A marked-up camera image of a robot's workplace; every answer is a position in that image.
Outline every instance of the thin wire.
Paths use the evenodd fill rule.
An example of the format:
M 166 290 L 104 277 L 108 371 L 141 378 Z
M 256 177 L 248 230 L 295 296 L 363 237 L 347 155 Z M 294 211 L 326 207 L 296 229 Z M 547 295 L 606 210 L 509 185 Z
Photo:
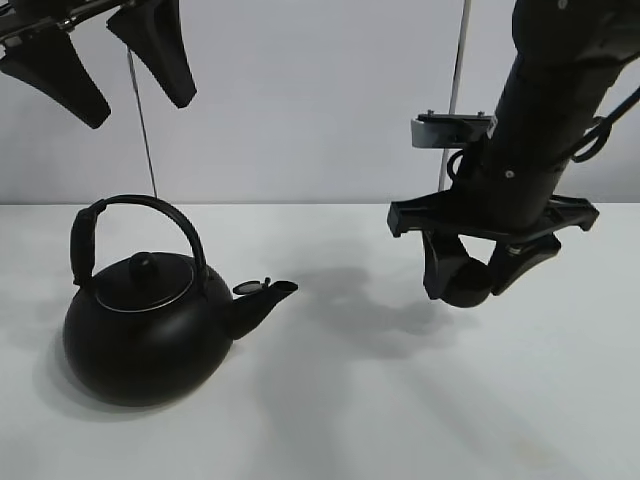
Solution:
M 149 176 L 151 177 L 151 187 L 153 188 L 153 196 L 158 198 L 158 189 L 156 187 L 156 175 L 153 171 L 153 162 L 151 161 L 151 148 L 149 147 L 149 137 L 147 136 L 147 126 L 144 121 L 144 113 L 142 111 L 142 101 L 140 100 L 140 89 L 138 88 L 138 77 L 136 75 L 136 66 L 133 61 L 133 53 L 127 48 L 127 59 L 129 61 L 129 74 L 131 75 L 131 85 L 133 93 L 136 95 L 136 103 L 138 104 L 138 116 L 140 117 L 140 128 L 142 130 L 142 140 L 144 149 L 147 153 L 147 166 L 149 167 Z
M 467 45 L 467 31 L 469 30 L 469 17 L 471 16 L 471 0 L 464 0 L 462 7 L 462 21 L 460 22 L 460 36 L 458 38 L 458 53 L 456 55 L 456 67 L 453 72 L 453 84 L 451 85 L 451 99 L 449 100 L 449 115 L 456 113 L 458 97 L 460 95 L 460 82 L 462 80 L 462 64 L 464 62 L 464 50 Z M 447 180 L 447 162 L 449 161 L 449 149 L 442 152 L 440 162 L 440 179 L 438 191 L 443 191 Z

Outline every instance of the kettle handle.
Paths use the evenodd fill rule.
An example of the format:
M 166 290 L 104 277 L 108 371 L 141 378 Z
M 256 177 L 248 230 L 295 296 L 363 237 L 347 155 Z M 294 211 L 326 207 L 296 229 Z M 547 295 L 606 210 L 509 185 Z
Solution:
M 93 278 L 95 266 L 95 230 L 98 216 L 114 204 L 142 205 L 153 208 L 173 220 L 186 235 L 191 245 L 196 264 L 196 279 L 198 288 L 205 292 L 208 278 L 207 261 L 200 237 L 193 224 L 185 215 L 170 203 L 148 195 L 117 195 L 115 197 L 98 200 L 90 207 L 78 212 L 71 228 L 71 271 L 73 283 L 85 287 Z

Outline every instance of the black kettle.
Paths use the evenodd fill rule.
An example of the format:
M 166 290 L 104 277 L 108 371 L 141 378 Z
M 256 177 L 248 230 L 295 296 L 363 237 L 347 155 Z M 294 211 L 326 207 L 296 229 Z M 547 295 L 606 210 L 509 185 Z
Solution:
M 108 205 L 136 204 L 182 229 L 193 258 L 136 253 L 93 275 L 95 228 Z M 71 230 L 71 268 L 80 290 L 63 329 L 64 351 L 78 379 L 109 403 L 152 406 L 188 393 L 222 363 L 234 340 L 256 328 L 298 289 L 291 282 L 229 288 L 205 261 L 200 238 L 172 205 L 144 195 L 100 200 L 81 210 Z

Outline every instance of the white backdrop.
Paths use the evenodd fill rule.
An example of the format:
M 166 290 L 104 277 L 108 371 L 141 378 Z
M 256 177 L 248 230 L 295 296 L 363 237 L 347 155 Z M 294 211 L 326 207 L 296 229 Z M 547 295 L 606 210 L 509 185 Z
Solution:
M 448 107 L 462 0 L 190 0 L 184 38 L 199 93 L 176 110 L 138 62 L 160 195 L 174 202 L 386 202 L 437 185 L 439 151 L 409 120 Z M 476 0 L 458 111 L 491 112 L 515 55 L 514 0 Z M 150 192 L 123 45 L 82 25 L 74 43 L 113 113 L 92 131 L 0 76 L 0 202 L 87 203 Z M 608 97 L 636 87 L 640 65 Z M 637 201 L 640 110 L 562 192 Z

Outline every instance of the kettle lid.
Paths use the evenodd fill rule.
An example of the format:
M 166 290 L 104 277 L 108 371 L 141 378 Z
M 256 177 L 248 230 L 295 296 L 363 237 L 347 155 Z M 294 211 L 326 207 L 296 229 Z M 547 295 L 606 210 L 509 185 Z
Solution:
M 94 295 L 100 305 L 115 312 L 147 312 L 181 298 L 194 277 L 187 257 L 140 252 L 98 273 Z

